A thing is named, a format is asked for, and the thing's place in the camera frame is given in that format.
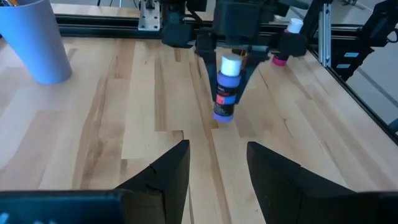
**blue cup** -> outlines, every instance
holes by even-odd
[[[60,31],[49,0],[17,0],[0,7],[0,34],[14,49],[34,79],[44,85],[70,77]]]

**wooden surface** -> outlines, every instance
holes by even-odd
[[[55,6],[55,12],[134,15]],[[64,39],[73,76],[37,84],[0,40],[0,189],[110,189],[182,139],[184,223],[264,223],[246,164],[257,141],[358,191],[398,186],[398,148],[307,54],[262,63],[235,119],[211,118],[203,61],[158,40]]]

